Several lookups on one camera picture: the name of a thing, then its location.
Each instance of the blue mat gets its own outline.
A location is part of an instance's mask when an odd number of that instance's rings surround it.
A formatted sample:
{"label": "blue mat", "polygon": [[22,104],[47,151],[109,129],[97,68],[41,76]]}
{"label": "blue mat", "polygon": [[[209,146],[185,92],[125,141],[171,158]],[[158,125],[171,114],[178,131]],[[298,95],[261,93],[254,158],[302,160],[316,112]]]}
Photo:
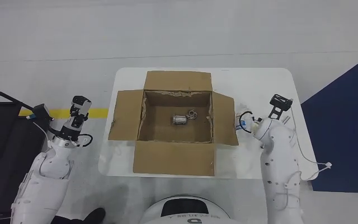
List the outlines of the blue mat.
{"label": "blue mat", "polygon": [[358,65],[301,106],[316,160],[333,164],[313,190],[358,192]]}

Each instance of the yellow line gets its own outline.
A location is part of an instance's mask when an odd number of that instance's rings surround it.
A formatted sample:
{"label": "yellow line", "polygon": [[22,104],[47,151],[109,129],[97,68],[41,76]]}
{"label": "yellow line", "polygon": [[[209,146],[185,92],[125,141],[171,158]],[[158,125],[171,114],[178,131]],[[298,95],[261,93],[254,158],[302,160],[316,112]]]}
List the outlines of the yellow line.
{"label": "yellow line", "polygon": [[[32,114],[31,110],[21,110],[19,116],[28,116]],[[91,108],[88,111],[89,118],[107,118],[107,108]],[[52,109],[50,116],[56,119],[67,119],[69,117],[69,109]]]}

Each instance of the gray floor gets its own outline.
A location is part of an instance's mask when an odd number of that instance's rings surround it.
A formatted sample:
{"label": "gray floor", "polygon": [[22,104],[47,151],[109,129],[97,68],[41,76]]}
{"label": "gray floor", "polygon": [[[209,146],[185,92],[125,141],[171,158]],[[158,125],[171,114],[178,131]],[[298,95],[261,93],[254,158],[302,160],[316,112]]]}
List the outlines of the gray floor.
{"label": "gray floor", "polygon": [[[122,67],[283,67],[303,102],[357,64],[357,8],[357,0],[2,0],[0,90],[50,109],[69,108],[74,95],[108,108]],[[101,176],[104,127],[85,124],[95,141],[73,152],[59,214],[81,218],[104,206],[106,223],[134,224],[153,202],[186,193],[266,223],[259,180]],[[358,194],[305,185],[301,198],[306,223],[357,223]]]}

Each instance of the table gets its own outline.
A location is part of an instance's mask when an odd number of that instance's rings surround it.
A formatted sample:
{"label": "table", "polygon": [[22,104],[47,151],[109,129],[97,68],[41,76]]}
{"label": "table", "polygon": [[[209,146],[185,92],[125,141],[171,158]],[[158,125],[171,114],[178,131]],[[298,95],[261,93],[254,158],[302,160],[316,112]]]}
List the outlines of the table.
{"label": "table", "polygon": [[[270,99],[274,94],[293,99],[292,111],[301,149],[307,158],[315,161],[292,74],[285,68],[122,68],[116,73],[100,149],[98,169],[101,174],[107,176],[262,179],[261,144],[242,130],[237,132],[239,146],[217,146],[214,177],[133,173],[135,142],[109,141],[108,134],[113,120],[117,92],[143,89],[147,71],[153,70],[210,72],[213,91],[234,98],[235,108],[240,104],[247,105],[255,117],[263,118],[269,115],[272,110]],[[293,129],[293,115],[290,110],[282,115],[291,116],[286,126]],[[318,171],[316,164],[303,158],[298,144],[295,145],[294,151],[299,159],[302,179],[307,179]]]}

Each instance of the open cardboard box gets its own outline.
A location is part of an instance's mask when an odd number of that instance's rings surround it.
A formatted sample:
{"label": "open cardboard box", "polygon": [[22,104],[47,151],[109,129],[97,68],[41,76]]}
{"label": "open cardboard box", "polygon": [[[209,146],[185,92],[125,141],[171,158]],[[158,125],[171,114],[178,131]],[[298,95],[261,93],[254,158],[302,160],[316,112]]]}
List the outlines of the open cardboard box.
{"label": "open cardboard box", "polygon": [[[172,124],[191,109],[195,120]],[[150,71],[143,90],[118,92],[108,139],[136,141],[133,172],[214,176],[216,144],[238,145],[234,120],[210,73]]]}

